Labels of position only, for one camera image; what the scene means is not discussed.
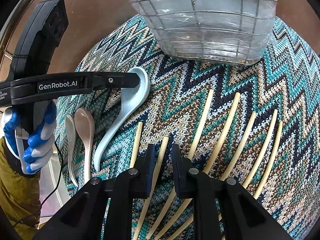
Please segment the olive green sleeve forearm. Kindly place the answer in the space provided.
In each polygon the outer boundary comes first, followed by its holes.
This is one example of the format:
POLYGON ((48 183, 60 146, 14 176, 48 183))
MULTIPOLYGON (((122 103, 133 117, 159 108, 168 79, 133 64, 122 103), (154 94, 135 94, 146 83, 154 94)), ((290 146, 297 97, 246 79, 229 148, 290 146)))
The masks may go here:
POLYGON ((32 239, 40 222, 40 173, 26 175, 21 162, 1 138, 1 207, 22 239, 32 239))

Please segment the blue white gloved left hand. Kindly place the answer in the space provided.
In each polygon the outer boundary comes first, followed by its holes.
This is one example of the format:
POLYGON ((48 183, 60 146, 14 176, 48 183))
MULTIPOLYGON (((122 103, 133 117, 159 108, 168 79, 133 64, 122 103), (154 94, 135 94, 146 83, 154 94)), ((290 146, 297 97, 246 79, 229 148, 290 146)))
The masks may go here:
POLYGON ((1 119, 4 132, 4 154, 13 171, 24 177, 33 177, 48 163, 53 155, 55 142, 57 107, 48 103, 43 120, 33 133, 23 132, 19 138, 21 117, 17 109, 8 107, 1 119))

